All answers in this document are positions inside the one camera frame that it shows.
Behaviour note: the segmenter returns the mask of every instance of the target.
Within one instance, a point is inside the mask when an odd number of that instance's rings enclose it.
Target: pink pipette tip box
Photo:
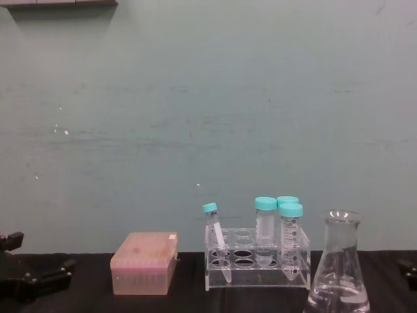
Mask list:
[[[176,264],[176,232],[130,233],[110,261],[113,293],[166,295]]]

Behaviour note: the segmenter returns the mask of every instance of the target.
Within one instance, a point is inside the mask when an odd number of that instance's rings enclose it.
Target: flask rim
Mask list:
[[[357,212],[337,209],[322,212],[322,217],[331,222],[344,224],[359,223],[362,219]]]

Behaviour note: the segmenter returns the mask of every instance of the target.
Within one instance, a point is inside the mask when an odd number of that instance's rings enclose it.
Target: clear acrylic rack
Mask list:
[[[296,253],[300,260],[299,273],[294,280],[289,280],[281,267],[281,233],[273,245],[272,263],[265,268],[257,264],[255,258],[255,229],[254,228],[222,228],[229,251],[229,264],[232,272],[232,281],[226,282],[219,261],[216,257],[216,243],[209,235],[209,228],[205,230],[205,287],[296,287],[310,289],[310,241],[300,228],[298,247]]]

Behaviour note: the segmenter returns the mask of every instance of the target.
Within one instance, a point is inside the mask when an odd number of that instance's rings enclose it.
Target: erlenmeyer flask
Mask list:
[[[356,252],[360,215],[332,210],[324,214],[324,219],[326,242],[304,312],[370,312]]]

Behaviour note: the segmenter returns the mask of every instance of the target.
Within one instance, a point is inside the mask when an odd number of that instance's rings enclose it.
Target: tube cap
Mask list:
[[[203,205],[203,212],[204,213],[213,212],[215,210],[217,210],[216,202],[212,202],[212,203],[208,203],[208,204]]]
[[[284,203],[300,203],[300,200],[297,197],[292,196],[281,196],[276,198],[276,201],[278,203],[278,207]]]
[[[255,199],[255,208],[262,211],[276,210],[276,199],[271,197],[258,197]]]
[[[301,217],[302,205],[299,203],[283,203],[280,205],[280,214],[285,217]]]

